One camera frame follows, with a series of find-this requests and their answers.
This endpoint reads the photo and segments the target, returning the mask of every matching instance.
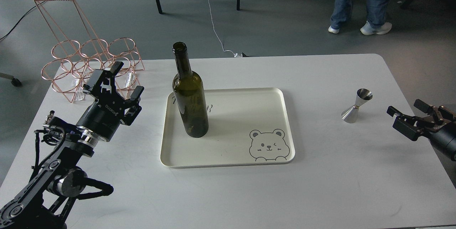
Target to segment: serving tray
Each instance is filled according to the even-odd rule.
[[[161,163],[172,168],[284,164],[295,156],[278,88],[205,90],[209,131],[187,135],[174,94],[168,96]]]

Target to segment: white sneaker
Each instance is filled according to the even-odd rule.
[[[386,22],[383,24],[380,28],[374,29],[372,26],[370,26],[370,23],[366,21],[366,24],[363,26],[363,28],[360,29],[361,33],[364,35],[372,35],[372,34],[379,34],[383,35],[391,31],[391,28],[393,25],[389,22]]]
[[[328,31],[329,31],[330,33],[332,33],[332,34],[337,34],[337,33],[339,33],[339,29],[337,29],[337,30],[336,30],[336,29],[333,29],[331,26],[329,26]]]

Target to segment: white cable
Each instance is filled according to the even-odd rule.
[[[228,51],[230,51],[230,52],[233,54],[233,56],[236,57],[237,54],[235,54],[235,53],[234,53],[233,51],[231,51],[231,50],[225,50],[225,48],[223,47],[222,41],[221,41],[220,38],[218,37],[217,32],[215,32],[214,19],[212,18],[211,4],[210,4],[209,0],[207,0],[207,4],[209,5],[209,13],[210,13],[210,15],[211,15],[212,29],[214,30],[215,36],[217,36],[218,41],[219,41],[220,44],[222,45],[223,52],[228,52]]]

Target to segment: bear face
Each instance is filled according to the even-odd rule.
[[[290,154],[290,148],[285,143],[285,132],[281,129],[276,129],[272,133],[261,133],[259,130],[250,132],[252,145],[250,146],[250,155],[262,160],[277,160],[281,157],[286,160]]]

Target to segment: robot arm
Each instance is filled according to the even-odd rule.
[[[127,100],[116,92],[114,79],[122,65],[115,62],[109,71],[93,72],[83,91],[94,96],[95,101],[76,125],[54,117],[51,111],[44,129],[35,131],[37,137],[45,133],[46,139],[54,139],[57,146],[40,164],[36,163],[29,183],[0,209],[0,229],[65,229],[65,220],[77,199],[106,196],[114,191],[107,183],[87,178],[76,164],[83,155],[93,155],[99,140],[111,140],[120,124],[131,125],[141,111],[142,86],[137,86]],[[100,191],[81,194],[86,186]],[[58,196],[49,208],[43,206],[44,191]],[[64,203],[62,212],[55,214]]]
[[[393,128],[412,141],[420,136],[428,138],[435,149],[456,161],[456,114],[444,106],[430,106],[420,99],[416,99],[413,106],[428,116],[408,116],[389,106],[386,113],[395,118]]]

